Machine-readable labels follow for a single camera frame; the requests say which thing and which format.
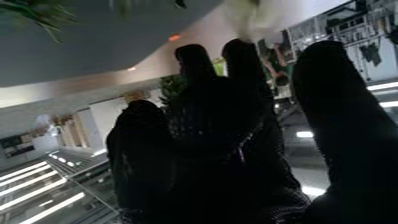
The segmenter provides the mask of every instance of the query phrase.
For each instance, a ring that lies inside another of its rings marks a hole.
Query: ceiling light
[[[391,82],[391,83],[386,83],[386,84],[370,86],[370,87],[368,87],[368,90],[370,90],[370,91],[375,91],[375,90],[389,89],[389,88],[394,88],[394,87],[398,87],[398,82]]]
[[[36,223],[53,212],[57,212],[71,203],[75,203],[85,197],[85,193],[76,194],[69,199],[66,199],[50,209],[46,209],[30,219],[27,219],[20,224]]]
[[[12,182],[16,182],[18,180],[21,180],[23,178],[27,178],[28,176],[32,176],[36,173],[39,173],[41,171],[44,171],[46,169],[50,169],[50,165],[43,166],[41,168],[37,168],[34,171],[30,171],[28,173],[25,173],[23,175],[20,175],[18,177],[14,177],[12,179],[5,180],[0,183],[0,187],[5,186],[7,184],[11,184]]]
[[[299,138],[313,138],[314,133],[311,131],[300,131],[300,132],[297,132],[297,137]]]
[[[0,205],[0,211],[4,211],[11,206],[20,204],[23,201],[27,201],[36,195],[39,195],[43,192],[46,192],[50,189],[53,189],[57,186],[60,186],[64,183],[66,183],[66,179],[62,178],[57,182],[53,182],[50,185],[46,185],[41,189],[32,191],[20,198],[16,198],[4,205]]]
[[[107,153],[107,149],[101,149],[100,151],[96,151],[96,152],[92,153],[92,156],[91,156],[91,157],[100,156],[103,153]]]
[[[9,179],[11,177],[14,177],[16,175],[20,175],[21,173],[25,173],[28,170],[39,168],[41,166],[46,165],[46,162],[37,163],[36,165],[32,165],[30,167],[23,168],[21,170],[18,170],[14,173],[7,174],[5,176],[0,177],[0,180]]]
[[[46,201],[46,202],[39,205],[39,207],[43,207],[44,205],[48,205],[48,204],[52,204],[52,203],[53,203],[53,200]]]
[[[325,194],[327,191],[325,191],[325,189],[302,186],[302,192],[304,192],[306,195],[309,195],[313,197],[318,197]]]
[[[30,181],[27,181],[25,183],[21,183],[20,185],[16,185],[14,187],[11,187],[7,190],[4,190],[0,192],[0,197],[9,194],[11,192],[14,192],[16,190],[20,190],[21,188],[25,188],[28,185],[32,185],[36,182],[39,182],[41,180],[44,180],[48,177],[52,177],[57,174],[57,171],[50,172],[48,174],[44,174],[43,176],[39,176],[37,178],[34,178]]]
[[[398,107],[398,101],[380,103],[384,108]]]

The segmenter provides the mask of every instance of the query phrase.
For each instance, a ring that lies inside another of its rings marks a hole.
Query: wall
[[[48,151],[57,150],[59,148],[57,137],[46,135],[34,138],[34,148],[36,148],[34,151],[23,153],[21,155],[11,158],[5,158],[4,154],[0,154],[0,171],[18,166],[20,164],[27,163],[28,161],[36,160],[41,156],[46,155]]]
[[[78,118],[82,121],[82,128],[85,132],[89,148],[92,148],[92,150],[101,150],[105,149],[105,142],[101,139],[100,129],[96,126],[96,120],[94,120],[92,112],[89,109],[78,111]]]
[[[91,112],[103,142],[115,125],[115,119],[126,107],[128,104],[124,98],[115,98],[91,105]]]

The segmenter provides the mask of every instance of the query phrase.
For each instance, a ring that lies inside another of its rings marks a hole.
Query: leaf
[[[176,6],[183,9],[187,9],[185,0],[176,0]]]
[[[53,41],[55,41],[57,43],[62,43],[55,31],[53,31],[48,27],[44,27],[44,30],[46,30],[46,32],[48,32],[48,34],[50,34],[50,37],[52,37]]]

